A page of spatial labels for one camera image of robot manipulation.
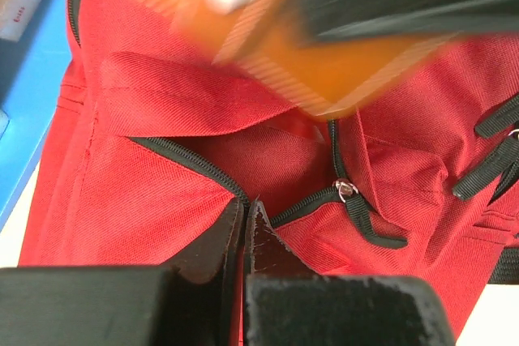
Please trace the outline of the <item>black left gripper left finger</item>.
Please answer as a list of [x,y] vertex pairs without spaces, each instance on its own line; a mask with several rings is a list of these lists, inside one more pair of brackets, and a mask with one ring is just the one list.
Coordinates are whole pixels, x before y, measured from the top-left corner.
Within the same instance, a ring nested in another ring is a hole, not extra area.
[[154,266],[1,272],[4,345],[235,345],[244,208]]

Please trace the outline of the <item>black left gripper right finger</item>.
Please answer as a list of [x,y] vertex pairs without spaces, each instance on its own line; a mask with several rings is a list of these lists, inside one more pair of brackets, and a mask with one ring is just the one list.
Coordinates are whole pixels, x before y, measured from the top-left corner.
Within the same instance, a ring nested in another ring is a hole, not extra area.
[[246,345],[453,345],[431,287],[408,276],[321,276],[273,231],[259,200],[243,255]]

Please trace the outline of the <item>brown leather wallet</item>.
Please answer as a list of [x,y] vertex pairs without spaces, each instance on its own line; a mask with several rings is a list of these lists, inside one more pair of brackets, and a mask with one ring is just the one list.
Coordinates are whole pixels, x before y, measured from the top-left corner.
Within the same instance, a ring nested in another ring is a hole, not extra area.
[[314,117],[343,117],[451,39],[386,36],[319,43],[295,0],[136,0],[171,20],[212,63],[235,65]]

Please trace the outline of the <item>red backpack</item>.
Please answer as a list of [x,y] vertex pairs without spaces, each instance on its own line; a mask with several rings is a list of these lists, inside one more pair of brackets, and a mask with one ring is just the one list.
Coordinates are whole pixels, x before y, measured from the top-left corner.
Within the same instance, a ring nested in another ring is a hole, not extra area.
[[518,281],[518,38],[469,38],[317,122],[219,70],[135,0],[67,0],[62,80],[22,267],[151,265],[263,203],[326,276],[417,276],[460,334]]

